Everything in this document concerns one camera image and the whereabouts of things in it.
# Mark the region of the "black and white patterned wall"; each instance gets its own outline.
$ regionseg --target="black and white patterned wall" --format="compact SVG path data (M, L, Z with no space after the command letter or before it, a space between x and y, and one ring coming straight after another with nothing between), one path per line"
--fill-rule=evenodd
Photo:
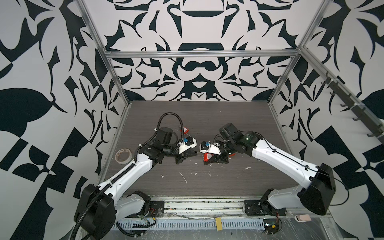
M289 57L112 61L130 100L268 100Z
M1 239L60 239L124 103L72 0L0 1Z
M384 2L335 0L309 42L309 50L384 119ZM301 58L273 102L288 143L296 156L330 165L350 191L349 200L329 207L348 237L384 237L384 146ZM343 202L342 184L332 204Z
M86 0L108 51L295 49L321 0ZM288 57L114 59L130 100L267 100Z

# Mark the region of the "wooden table surface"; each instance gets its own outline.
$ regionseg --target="wooden table surface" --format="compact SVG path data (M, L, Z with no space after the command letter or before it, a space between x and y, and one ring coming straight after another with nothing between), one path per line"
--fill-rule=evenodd
M154 133L160 116L177 113L188 134L197 140L212 141L220 127L233 123L237 129L256 131L278 148L286 150L267 102L183 102L133 101L115 153L128 148L134 152ZM179 121L166 116L162 127L170 127L179 135ZM112 159L106 178L113 176L124 165ZM236 154L228 164L203 164L203 154L187 158L176 165L175 159L165 157L162 164L141 176L126 192L141 190L147 195L204 195L204 196L260 196L269 188L284 189L297 183L271 165L246 154Z

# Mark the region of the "roll of tape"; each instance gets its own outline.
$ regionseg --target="roll of tape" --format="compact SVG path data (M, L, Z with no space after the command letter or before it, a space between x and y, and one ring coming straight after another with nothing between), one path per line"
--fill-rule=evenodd
M127 164L133 159L132 152L128 148L120 149L115 154L115 161L118 164Z

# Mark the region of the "white debris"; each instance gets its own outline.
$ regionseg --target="white debris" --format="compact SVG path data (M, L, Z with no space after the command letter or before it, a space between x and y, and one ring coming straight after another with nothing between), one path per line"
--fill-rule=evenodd
M180 173L180 175L184 178L185 183L188 184L188 182L187 182L187 180L185 179L185 177L183 176L183 174L181 174L181 172L179 172L179 173Z

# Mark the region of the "metal bar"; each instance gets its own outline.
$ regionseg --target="metal bar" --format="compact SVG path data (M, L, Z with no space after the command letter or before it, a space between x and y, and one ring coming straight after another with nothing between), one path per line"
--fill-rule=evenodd
M313 67L313 69L324 79L328 77L331 79L337 79L336 76L329 71L329 69L321 63L321 61L315 57L310 50L306 47L301 47L299 49L299 54Z
M328 9L328 6L333 2L333 0L323 0L322 3L320 4L315 16L313 17L310 25L308 26L303 38L301 39L299 45L297 45L296 50L299 50L302 46L306 46L307 43L310 41L310 39L313 36L313 33L321 23L321 21L324 18L324 14ZM275 98L279 95L281 88L285 84L285 82L288 79L289 74L295 67L297 61L299 60L299 56L295 56L294 58L291 59L291 61L288 63L287 67L285 68L285 71L283 72L283 75L280 77L278 80L278 83L273 90L271 96L268 99L268 103L272 104L272 102L275 100Z
M321 218L321 223L323 225L323 230L325 235L328 236L329 240L344 240L339 228L336 225L336 222L333 218Z
M244 202L186 202L186 203L165 203L164 208L166 209L208 209L208 208L243 208Z
M311 40L314 32L316 31L317 27L320 25L321 21L324 18L325 12L328 9L328 6L333 2L333 0L323 0L320 4L315 16L313 17L310 25L308 26L303 38L301 39L299 45L297 46L297 50L302 47L306 46L307 43Z
M121 85L119 77L117 76L117 74L115 72L115 69L113 68L113 65L105 56L104 45L101 42L101 39L99 37L99 34L97 33L96 27L93 24L93 21L91 19L91 15L88 12L88 9L86 7L86 4L84 3L84 0L75 0L75 2L79 8L79 11L81 13L81 16L83 18L84 23L85 23L86 27L88 28L89 33L90 33L93 41L95 42L95 45L97 47L97 50L99 51L101 59L103 60L105 67L107 68L107 70L111 74L113 83L115 84L116 88L118 89L118 92L119 92L122 100L124 101L125 105L128 106L129 99L128 99L127 95L125 94L125 91Z
M273 89L271 96L268 99L268 103L272 104L275 98L279 95L279 92L281 91L283 85L288 79L289 74L293 70L293 68L296 66L297 62L300 59L300 55L297 54L293 58L291 58L291 61L288 63L287 67L285 68L283 74L281 75L280 79L278 80L276 87Z
M295 56L297 50L107 51L107 58Z
M125 106L125 108L122 112L119 125L116 129L115 135L113 136L113 139L112 139L112 143L111 143L109 150L108 150L107 158L105 159L105 163L104 163L103 167L101 168L98 183L104 182L105 175L107 174L109 165L110 165L111 160L113 158L113 153L115 152L115 148L116 148L118 141L119 141L119 138L121 136L125 121L127 120L129 110L131 109L131 105L132 105L132 103L129 104L128 106Z
M191 210L164 210L165 214L176 214L183 216L197 216L197 215L238 215L245 214L244 209L191 209Z
M285 135L285 133L284 133L284 131L283 131L283 127L281 126L280 121L279 121L279 119L277 118L277 113L276 113L275 107L274 107L272 104L268 104L268 106L269 106L269 109L271 109L272 116L273 116L273 118L274 118L274 120L275 120L275 122L276 122L277 128L279 129L279 132L280 132L280 134L281 134L281 137L283 138L283 141L284 141L284 143L285 143L285 146L287 147L288 153L291 154L291 155L293 155L293 154L292 154L292 149L291 149L291 147L290 147L290 145L289 145L289 143L288 143L288 140L287 140L287 138L286 138L286 135Z
M164 202L226 202L226 201L244 201L260 200L261 196L150 196L152 201Z

